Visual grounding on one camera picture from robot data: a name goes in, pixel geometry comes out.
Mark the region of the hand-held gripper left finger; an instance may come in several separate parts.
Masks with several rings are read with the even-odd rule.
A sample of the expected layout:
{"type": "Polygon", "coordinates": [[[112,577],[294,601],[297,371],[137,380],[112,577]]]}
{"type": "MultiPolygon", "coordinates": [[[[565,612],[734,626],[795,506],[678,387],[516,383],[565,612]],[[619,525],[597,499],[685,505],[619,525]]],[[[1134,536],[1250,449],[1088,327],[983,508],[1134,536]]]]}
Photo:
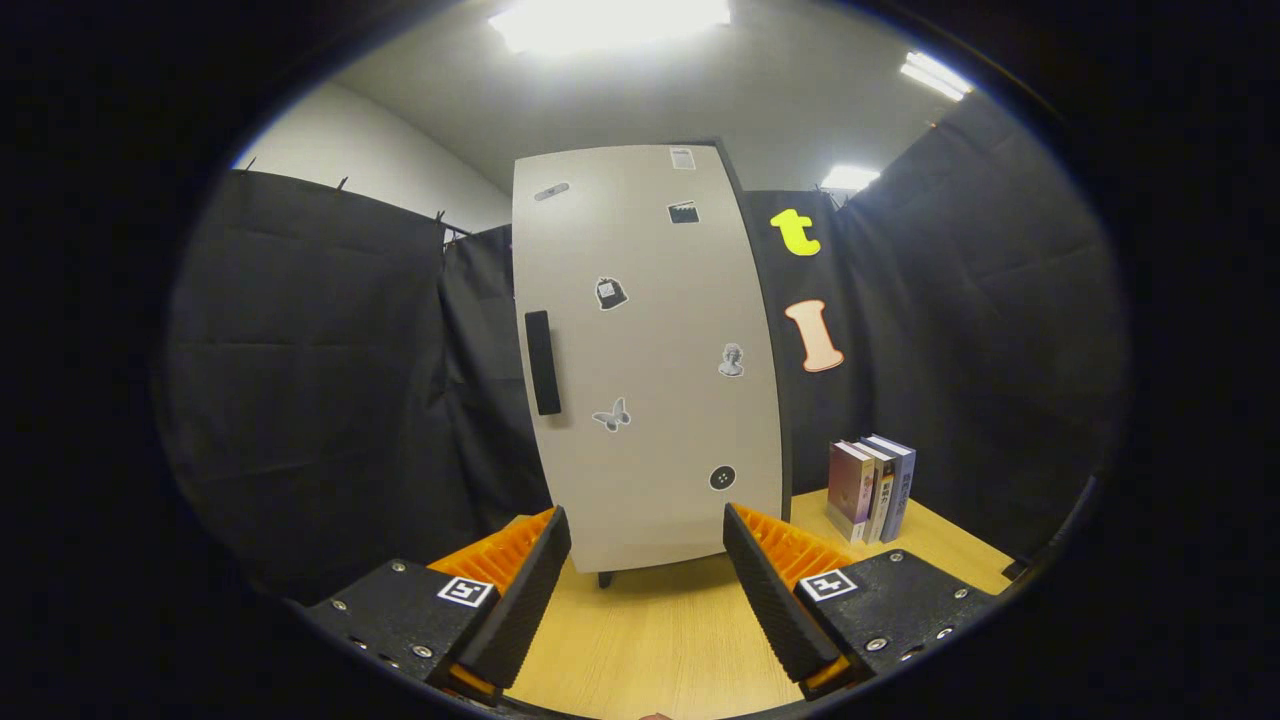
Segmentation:
{"type": "Polygon", "coordinates": [[[300,619],[380,671],[497,708],[525,664],[571,550],[561,506],[429,564],[390,559],[300,619]]]}

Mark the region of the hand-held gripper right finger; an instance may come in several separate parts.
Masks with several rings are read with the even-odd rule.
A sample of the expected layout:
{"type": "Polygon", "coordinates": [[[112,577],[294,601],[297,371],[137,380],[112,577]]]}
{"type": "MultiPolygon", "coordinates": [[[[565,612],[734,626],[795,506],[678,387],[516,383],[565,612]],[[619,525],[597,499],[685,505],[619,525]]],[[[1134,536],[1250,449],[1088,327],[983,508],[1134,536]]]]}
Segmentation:
{"type": "Polygon", "coordinates": [[[806,701],[913,664],[997,603],[906,550],[856,560],[740,503],[724,506],[722,541],[773,655],[806,701]]]}

